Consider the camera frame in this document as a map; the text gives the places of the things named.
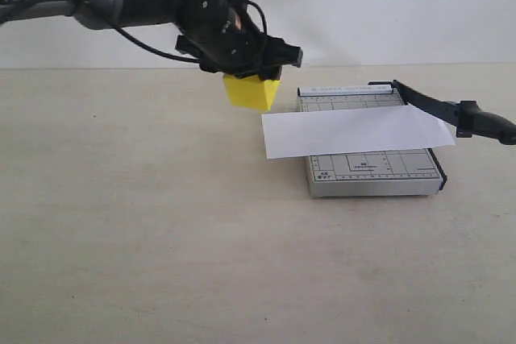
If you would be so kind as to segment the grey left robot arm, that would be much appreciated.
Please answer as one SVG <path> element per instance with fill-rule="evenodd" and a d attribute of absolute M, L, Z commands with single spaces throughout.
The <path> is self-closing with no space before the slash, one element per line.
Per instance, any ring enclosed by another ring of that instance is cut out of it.
<path fill-rule="evenodd" d="M 255 0 L 1 0 L 1 20 L 65 16 L 92 31 L 128 36 L 132 27 L 172 24 L 179 34 L 170 60 L 238 79 L 276 80 L 284 66 L 300 67 L 303 52 L 254 23 Z"/>

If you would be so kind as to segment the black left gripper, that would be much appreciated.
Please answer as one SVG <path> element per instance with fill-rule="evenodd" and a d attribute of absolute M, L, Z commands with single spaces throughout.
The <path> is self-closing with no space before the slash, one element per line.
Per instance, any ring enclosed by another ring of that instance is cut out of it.
<path fill-rule="evenodd" d="M 207 73 L 279 80 L 284 66 L 302 65 L 302 49 L 270 36 L 253 0 L 181 0 L 177 28 L 176 50 Z"/>

